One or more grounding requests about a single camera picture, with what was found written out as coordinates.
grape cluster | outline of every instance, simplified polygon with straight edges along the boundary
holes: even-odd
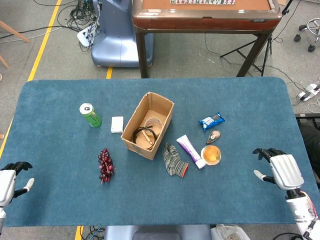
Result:
[[[100,163],[100,173],[99,178],[101,179],[101,183],[109,182],[111,176],[115,173],[115,168],[112,163],[112,159],[110,157],[110,153],[108,149],[103,149],[98,156],[98,160]]]

gray knit glove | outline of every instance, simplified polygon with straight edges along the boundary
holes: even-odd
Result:
[[[173,145],[165,144],[162,150],[162,156],[165,163],[165,168],[170,176],[178,175],[184,177],[189,163],[181,161],[177,149]]]

green can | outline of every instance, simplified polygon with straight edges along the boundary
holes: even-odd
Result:
[[[98,128],[102,124],[101,117],[95,112],[94,107],[90,103],[83,103],[80,106],[80,113],[88,121],[93,128]]]

wooden stool leg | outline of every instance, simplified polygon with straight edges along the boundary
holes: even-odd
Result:
[[[9,31],[10,33],[12,33],[12,34],[16,35],[17,37],[21,38],[26,43],[30,42],[30,40],[28,38],[26,38],[25,36],[23,36],[22,34],[17,32],[16,30],[14,30],[12,27],[10,27],[7,24],[5,24],[3,21],[0,21],[0,27],[4,28],[5,30]]]
[[[6,60],[1,56],[0,54],[0,62],[3,63],[3,65],[8,69],[10,68],[9,64],[6,62]]]

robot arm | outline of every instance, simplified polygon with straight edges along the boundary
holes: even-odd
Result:
[[[35,181],[34,178],[30,178],[23,188],[16,190],[17,175],[21,170],[27,171],[31,168],[32,165],[29,162],[19,161],[16,163],[9,163],[4,168],[0,169],[0,236],[6,219],[4,207],[9,205],[13,198],[17,198],[20,195],[29,192]]]
[[[262,181],[277,184],[286,191],[288,203],[295,222],[304,240],[318,240],[320,236],[320,220],[317,211],[308,194],[300,190],[304,179],[291,154],[286,154],[274,148],[257,148],[253,154],[259,154],[258,159],[265,158],[270,164],[273,176],[267,176],[254,170],[254,174]]]

